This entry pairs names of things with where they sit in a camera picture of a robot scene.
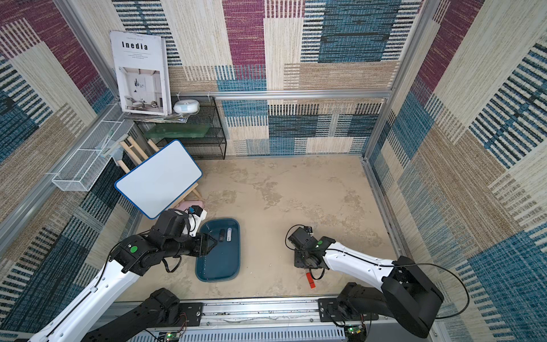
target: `white wire basket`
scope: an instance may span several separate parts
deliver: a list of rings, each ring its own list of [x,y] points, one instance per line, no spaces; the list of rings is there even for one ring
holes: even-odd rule
[[[62,191],[88,192],[112,158],[110,155],[101,156],[101,152],[132,127],[133,121],[124,120],[121,108],[113,106],[53,177],[53,184]]]

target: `orange object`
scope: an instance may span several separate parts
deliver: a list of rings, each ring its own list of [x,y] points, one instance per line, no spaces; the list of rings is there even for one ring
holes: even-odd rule
[[[315,288],[315,283],[313,282],[313,278],[311,277],[311,273],[306,272],[306,277],[308,278],[308,282],[310,283],[310,287]]]

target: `magazine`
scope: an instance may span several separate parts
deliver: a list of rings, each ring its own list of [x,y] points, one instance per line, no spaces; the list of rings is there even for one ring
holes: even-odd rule
[[[121,109],[128,113],[171,115],[165,38],[110,31],[110,43]]]

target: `patterned wall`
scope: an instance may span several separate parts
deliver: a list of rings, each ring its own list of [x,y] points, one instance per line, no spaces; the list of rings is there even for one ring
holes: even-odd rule
[[[389,88],[421,0],[71,0],[109,30],[166,38],[171,91]],[[383,99],[219,102],[227,155],[360,153]]]
[[[0,4],[3,221],[114,97],[51,0]],[[97,273],[136,216],[113,187],[122,174],[56,191],[2,255],[0,329],[39,330]]]
[[[547,340],[547,3],[442,0],[370,162],[453,341]],[[461,285],[425,270],[464,307]]]

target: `blue tray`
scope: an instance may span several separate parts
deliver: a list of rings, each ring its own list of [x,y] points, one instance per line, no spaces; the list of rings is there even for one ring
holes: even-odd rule
[[[232,229],[230,242],[226,239],[228,228]],[[239,223],[232,218],[214,219],[204,223],[199,232],[209,234],[218,241],[222,229],[225,229],[224,241],[219,241],[208,255],[196,259],[196,276],[201,281],[231,280],[239,272],[241,261]]]

